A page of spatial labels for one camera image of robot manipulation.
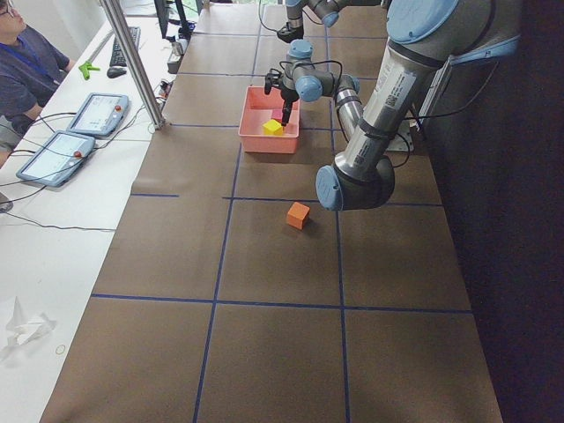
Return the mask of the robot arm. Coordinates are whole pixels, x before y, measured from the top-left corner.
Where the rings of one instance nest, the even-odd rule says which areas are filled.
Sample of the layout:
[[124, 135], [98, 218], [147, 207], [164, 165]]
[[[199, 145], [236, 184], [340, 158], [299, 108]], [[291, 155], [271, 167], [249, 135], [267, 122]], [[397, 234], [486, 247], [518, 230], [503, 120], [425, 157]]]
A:
[[395, 175], [385, 150], [396, 136], [427, 77], [446, 62], [492, 61], [512, 54], [520, 37], [520, 1], [382, 1], [387, 9], [387, 44], [375, 89], [366, 105], [359, 83], [341, 73], [318, 70], [313, 48], [303, 38], [304, 9], [333, 26], [347, 1], [289, 1], [280, 39], [289, 43], [286, 68], [265, 87], [276, 86], [284, 100], [283, 119], [297, 100], [334, 100], [348, 140], [333, 163], [321, 167], [315, 189], [332, 211], [372, 209], [393, 193]]
[[388, 9], [391, 1], [380, 0], [293, 0], [286, 1], [287, 21], [276, 31], [276, 35], [285, 43], [304, 37], [303, 14], [312, 11], [325, 27], [333, 26], [339, 18], [339, 13], [346, 7], [380, 6]]

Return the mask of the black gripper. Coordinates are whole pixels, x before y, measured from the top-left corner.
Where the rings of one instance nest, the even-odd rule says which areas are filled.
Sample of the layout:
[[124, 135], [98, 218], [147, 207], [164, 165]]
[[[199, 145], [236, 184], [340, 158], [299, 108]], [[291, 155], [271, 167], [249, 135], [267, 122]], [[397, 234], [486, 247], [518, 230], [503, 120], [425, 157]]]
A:
[[276, 32], [277, 37], [284, 43], [291, 43], [295, 40], [302, 40], [304, 37], [304, 28], [302, 26], [291, 27], [285, 24]]
[[289, 114], [292, 113], [293, 103], [299, 99], [299, 94], [294, 89], [282, 85], [280, 88], [280, 96], [284, 101], [282, 107], [281, 125], [286, 126], [289, 123]]

